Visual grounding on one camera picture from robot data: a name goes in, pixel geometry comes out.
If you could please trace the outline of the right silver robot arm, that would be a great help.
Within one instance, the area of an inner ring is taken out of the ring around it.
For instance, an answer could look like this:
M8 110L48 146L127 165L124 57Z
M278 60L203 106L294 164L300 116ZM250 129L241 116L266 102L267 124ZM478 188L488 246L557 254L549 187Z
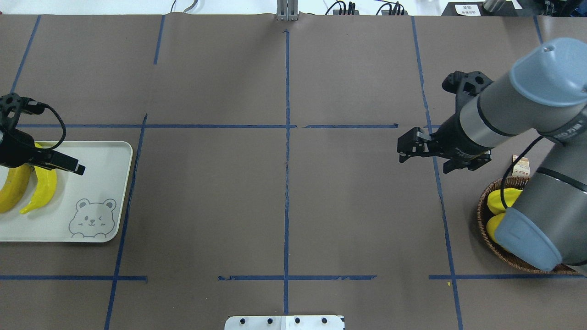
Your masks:
M586 273L586 42L559 37L519 58L501 77L454 71L442 88L455 110L437 130L414 127L398 138L400 163L445 159L443 172L476 171L493 149L530 130L537 137L512 159L512 173L537 144L551 148L520 196L503 199L498 245L541 271Z

